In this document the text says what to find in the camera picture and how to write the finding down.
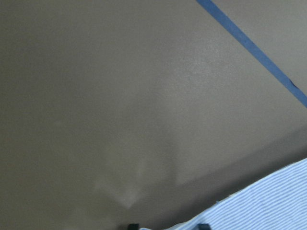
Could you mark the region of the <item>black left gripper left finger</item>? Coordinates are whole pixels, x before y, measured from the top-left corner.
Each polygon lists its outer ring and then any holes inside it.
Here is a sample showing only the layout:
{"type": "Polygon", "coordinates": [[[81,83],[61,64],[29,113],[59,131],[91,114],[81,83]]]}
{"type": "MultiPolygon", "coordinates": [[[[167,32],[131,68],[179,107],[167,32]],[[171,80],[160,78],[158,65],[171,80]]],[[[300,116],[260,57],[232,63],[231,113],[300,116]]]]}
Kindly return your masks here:
{"type": "Polygon", "coordinates": [[[139,223],[131,223],[128,225],[128,230],[139,230],[139,223]]]}

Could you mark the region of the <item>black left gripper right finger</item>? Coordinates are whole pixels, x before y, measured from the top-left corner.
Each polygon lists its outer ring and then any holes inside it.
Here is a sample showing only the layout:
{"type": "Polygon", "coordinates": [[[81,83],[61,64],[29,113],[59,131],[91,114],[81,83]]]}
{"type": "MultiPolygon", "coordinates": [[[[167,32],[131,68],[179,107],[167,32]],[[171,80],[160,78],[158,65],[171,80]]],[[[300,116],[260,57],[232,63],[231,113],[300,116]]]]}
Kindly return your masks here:
{"type": "Polygon", "coordinates": [[[200,223],[197,225],[198,230],[209,230],[209,224],[207,223],[200,223]]]}

